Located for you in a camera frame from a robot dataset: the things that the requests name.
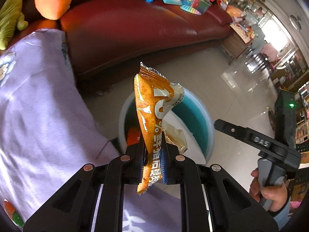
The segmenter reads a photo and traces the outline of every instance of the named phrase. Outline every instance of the tiled floor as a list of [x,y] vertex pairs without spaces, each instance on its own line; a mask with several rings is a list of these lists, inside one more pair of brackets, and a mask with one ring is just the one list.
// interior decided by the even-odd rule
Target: tiled floor
[[[246,57],[228,65],[229,56],[220,48],[200,51],[157,66],[170,81],[178,82],[205,104],[215,121],[221,118],[273,136],[268,120],[268,107],[277,98],[267,75],[251,73]],[[109,138],[118,136],[118,118],[123,103],[133,92],[133,77],[116,84],[105,96],[86,98],[95,120]],[[245,189],[252,181],[250,173],[257,167],[258,150],[231,137],[215,132],[214,152],[208,165],[220,164]],[[179,196],[177,186],[161,186]]]

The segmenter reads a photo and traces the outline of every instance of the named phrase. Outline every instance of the orange snack packet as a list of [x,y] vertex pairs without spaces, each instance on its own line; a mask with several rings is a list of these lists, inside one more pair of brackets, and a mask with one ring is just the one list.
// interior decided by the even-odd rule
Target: orange snack packet
[[147,187],[162,178],[162,119],[183,100],[184,90],[180,84],[170,83],[155,69],[141,63],[141,70],[134,78],[134,93],[138,120],[148,152],[142,182],[137,188],[138,194],[142,194]]
[[139,143],[141,130],[138,127],[131,127],[128,131],[127,146]]

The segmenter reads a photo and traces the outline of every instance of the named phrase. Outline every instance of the plastic bucket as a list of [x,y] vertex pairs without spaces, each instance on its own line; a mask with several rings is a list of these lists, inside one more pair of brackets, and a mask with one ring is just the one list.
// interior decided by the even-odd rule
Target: plastic bucket
[[[183,102],[172,111],[185,123],[199,145],[206,163],[208,163],[214,148],[214,124],[205,105],[192,92],[184,89]],[[126,136],[129,127],[138,126],[134,93],[124,103],[119,117],[118,140],[125,153]]]

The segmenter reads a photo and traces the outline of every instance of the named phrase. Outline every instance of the human hand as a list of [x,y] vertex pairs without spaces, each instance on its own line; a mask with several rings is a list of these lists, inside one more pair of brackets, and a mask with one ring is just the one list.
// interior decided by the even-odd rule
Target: human hand
[[285,205],[286,200],[288,199],[288,191],[285,183],[283,182],[280,187],[264,187],[262,192],[260,192],[260,184],[257,179],[258,175],[258,169],[253,170],[251,173],[251,176],[254,177],[254,179],[250,185],[249,194],[259,202],[261,199],[261,193],[265,199],[274,201],[269,210],[272,212],[279,211]]

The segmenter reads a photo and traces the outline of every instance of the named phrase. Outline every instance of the black device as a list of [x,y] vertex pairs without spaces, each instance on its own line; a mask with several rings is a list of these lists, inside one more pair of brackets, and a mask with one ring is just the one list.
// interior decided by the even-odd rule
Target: black device
[[[275,140],[272,141],[268,136],[250,128],[236,126],[223,120],[215,122],[216,130],[261,150],[259,153],[261,159],[258,160],[258,181],[261,189],[265,186],[281,186],[287,171],[295,172],[301,160],[294,142],[297,125],[293,93],[278,91],[275,115]],[[273,201],[261,198],[260,203],[268,211]]]
[[[223,120],[214,124],[220,132],[261,151],[258,166],[262,186],[273,186],[278,181],[281,184],[286,172],[296,171],[300,164],[300,153],[295,150],[290,137],[294,137],[294,121],[296,124],[291,93],[279,91],[275,112],[277,140]],[[145,154],[141,136],[139,144],[128,146],[125,155],[113,159],[108,165],[84,165],[27,220],[24,232],[91,231],[101,184],[104,185],[94,231],[122,231],[124,184],[141,182]],[[180,155],[176,146],[167,144],[164,135],[161,165],[166,184],[180,184],[182,232],[207,232],[210,226],[213,231],[278,231],[275,220],[265,211],[272,202],[262,199],[257,203],[220,165],[196,165]]]
[[[84,165],[27,220],[24,232],[91,231],[101,184],[94,231],[122,231],[124,184],[141,181],[145,151],[141,136],[138,145],[128,146],[126,155],[108,165]],[[210,231],[206,200],[213,231],[278,231],[274,219],[221,166],[196,165],[166,144],[164,135],[161,160],[166,183],[180,184],[183,232]]]

